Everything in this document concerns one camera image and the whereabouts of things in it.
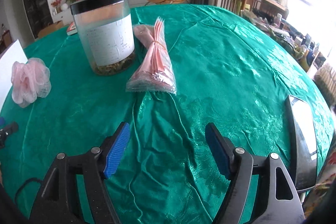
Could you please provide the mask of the pink mesh bath sponge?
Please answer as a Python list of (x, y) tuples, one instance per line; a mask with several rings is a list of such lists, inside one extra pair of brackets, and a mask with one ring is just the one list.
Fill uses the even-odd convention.
[(22, 108), (34, 103), (38, 97), (46, 98), (51, 91), (50, 70), (43, 60), (30, 58), (12, 66), (12, 99)]

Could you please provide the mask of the white cardboard box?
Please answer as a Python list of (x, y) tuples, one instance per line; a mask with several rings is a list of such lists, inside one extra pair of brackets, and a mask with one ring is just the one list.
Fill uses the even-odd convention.
[(0, 59), (0, 109), (12, 87), (11, 74), (15, 62), (26, 63), (27, 57), (19, 40), (13, 42), (2, 54)]

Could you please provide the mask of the black glossy phone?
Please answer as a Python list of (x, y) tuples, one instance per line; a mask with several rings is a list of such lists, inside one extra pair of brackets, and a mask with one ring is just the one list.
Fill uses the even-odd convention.
[(317, 141), (309, 104), (293, 95), (285, 100), (290, 135), (289, 173), (297, 192), (307, 192), (317, 181)]

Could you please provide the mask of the brown cardboard box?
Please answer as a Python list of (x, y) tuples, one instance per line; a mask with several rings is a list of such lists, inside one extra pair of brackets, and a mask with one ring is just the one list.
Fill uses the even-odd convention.
[(38, 38), (43, 38), (59, 29), (64, 27), (63, 21), (60, 20), (56, 23), (50, 24), (49, 26), (43, 28), (42, 30), (39, 31), (38, 33)]

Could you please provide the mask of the orange book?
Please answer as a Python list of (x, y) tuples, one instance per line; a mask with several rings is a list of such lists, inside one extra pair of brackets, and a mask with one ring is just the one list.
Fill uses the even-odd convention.
[(77, 34), (77, 29), (76, 29), (75, 23), (72, 22), (67, 28), (67, 35), (71, 36), (71, 35), (74, 35), (74, 34)]

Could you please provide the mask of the red flower vase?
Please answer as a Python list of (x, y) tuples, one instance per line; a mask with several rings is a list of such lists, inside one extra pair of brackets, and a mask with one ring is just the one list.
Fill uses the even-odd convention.
[(51, 2), (51, 6), (54, 9), (55, 14), (58, 14), (61, 11), (60, 9), (61, 5), (62, 5), (62, 0), (53, 0)]

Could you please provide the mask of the green tablecloth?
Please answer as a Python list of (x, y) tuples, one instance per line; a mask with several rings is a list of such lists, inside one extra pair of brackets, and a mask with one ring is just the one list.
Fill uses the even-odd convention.
[(314, 116), (318, 166), (334, 133), (331, 112), (315, 83), (269, 36), (227, 10), (202, 5), (156, 5), (131, 10), (133, 24), (165, 21), (177, 93), (129, 93), (126, 83), (146, 53), (125, 71), (96, 75), (77, 35), (62, 28), (25, 49), (50, 70), (51, 91), (25, 108), (7, 97), (1, 116), (19, 129), (1, 149), (3, 185), (29, 215), (55, 156), (100, 145), (122, 121), (129, 144), (106, 181), (123, 223), (210, 223), (229, 182), (205, 140), (213, 122), (234, 145), (290, 161), (285, 100), (306, 101)]

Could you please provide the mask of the clear jar black lid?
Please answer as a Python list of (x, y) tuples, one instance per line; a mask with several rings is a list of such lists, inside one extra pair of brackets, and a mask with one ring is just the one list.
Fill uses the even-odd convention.
[(121, 72), (135, 59), (128, 1), (73, 15), (80, 42), (97, 75)]

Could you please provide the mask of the pink bag bundle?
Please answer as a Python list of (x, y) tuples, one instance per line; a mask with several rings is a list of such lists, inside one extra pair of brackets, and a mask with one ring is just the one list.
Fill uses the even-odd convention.
[(146, 55), (127, 81), (126, 91), (176, 94), (175, 75), (165, 42), (165, 21), (158, 17), (153, 26), (135, 25), (133, 33), (146, 48)]

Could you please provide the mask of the dark wooden chair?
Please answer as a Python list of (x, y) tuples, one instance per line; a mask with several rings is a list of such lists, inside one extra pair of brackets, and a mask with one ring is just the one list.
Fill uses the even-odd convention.
[(274, 0), (215, 0), (215, 6), (224, 8), (235, 14), (239, 14), (246, 7), (249, 11), (257, 9), (270, 16), (281, 14), (284, 19), (289, 14), (289, 10), (285, 6)]

